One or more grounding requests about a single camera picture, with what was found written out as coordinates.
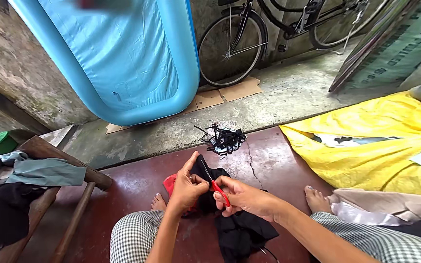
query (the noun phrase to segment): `person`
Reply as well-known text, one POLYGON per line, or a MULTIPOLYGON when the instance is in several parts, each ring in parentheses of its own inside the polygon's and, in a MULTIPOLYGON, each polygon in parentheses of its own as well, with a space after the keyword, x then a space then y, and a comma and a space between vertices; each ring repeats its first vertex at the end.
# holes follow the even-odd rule
MULTIPOLYGON (((191 175, 198 152, 178 172, 166 206, 160 194, 150 211, 121 218, 111 233, 111 263, 166 263, 172 261, 181 214, 209 190, 209 183, 191 175)), ((320 262, 421 263, 421 238, 377 226, 347 223, 332 214, 329 200, 311 186, 305 188, 311 217, 289 204, 238 180, 220 176, 216 183, 231 206, 214 192, 217 208, 225 217, 244 210, 288 230, 320 262)))

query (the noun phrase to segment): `checkered pants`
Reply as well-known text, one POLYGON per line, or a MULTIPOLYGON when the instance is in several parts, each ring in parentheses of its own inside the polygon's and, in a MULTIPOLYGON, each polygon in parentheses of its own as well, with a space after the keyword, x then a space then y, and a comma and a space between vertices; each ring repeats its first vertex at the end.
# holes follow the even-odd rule
MULTIPOLYGON (((120 219, 111 232, 110 263, 143 263, 157 236, 163 211, 134 212, 120 219)), ((318 212, 318 223, 383 263, 421 263, 421 238, 394 230, 340 221, 318 212)))
POLYGON ((314 213, 311 218, 380 262, 421 263, 421 237, 373 225, 346 223, 326 212, 314 213))
POLYGON ((141 211, 121 218, 111 231, 110 263, 143 263, 157 236, 163 211, 141 211))

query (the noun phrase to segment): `blue inflatable pool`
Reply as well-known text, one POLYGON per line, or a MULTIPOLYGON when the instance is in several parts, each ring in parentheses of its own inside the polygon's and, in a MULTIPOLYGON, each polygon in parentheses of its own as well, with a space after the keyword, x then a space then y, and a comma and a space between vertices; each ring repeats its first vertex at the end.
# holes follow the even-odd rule
POLYGON ((67 0, 9 0, 84 104, 127 126, 183 111, 199 84, 189 0, 131 0, 80 10, 67 0))

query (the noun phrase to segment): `red scissors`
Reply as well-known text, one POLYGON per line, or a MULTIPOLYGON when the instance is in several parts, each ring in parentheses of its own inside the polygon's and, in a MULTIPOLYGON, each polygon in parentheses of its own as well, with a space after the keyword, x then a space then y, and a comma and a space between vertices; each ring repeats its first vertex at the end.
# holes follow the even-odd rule
POLYGON ((224 194, 222 189, 215 183, 214 179, 212 179, 211 174, 207 170, 207 167, 206 167, 206 164, 204 163, 204 161, 201 160, 201 162, 202 162, 202 165, 204 166, 204 170, 206 170, 207 176, 212 181, 212 187, 214 188, 215 191, 219 192, 225 198, 225 206, 230 207, 230 201, 228 200, 227 196, 224 194))

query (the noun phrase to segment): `yellow tarp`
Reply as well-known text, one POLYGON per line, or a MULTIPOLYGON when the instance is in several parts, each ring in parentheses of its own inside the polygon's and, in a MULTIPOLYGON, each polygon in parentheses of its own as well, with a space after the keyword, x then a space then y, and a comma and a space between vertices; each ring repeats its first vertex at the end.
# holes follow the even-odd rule
POLYGON ((303 121, 281 125, 293 149, 336 188, 362 188, 421 195, 421 102, 399 92, 303 121), (402 139, 333 148, 313 133, 402 139))

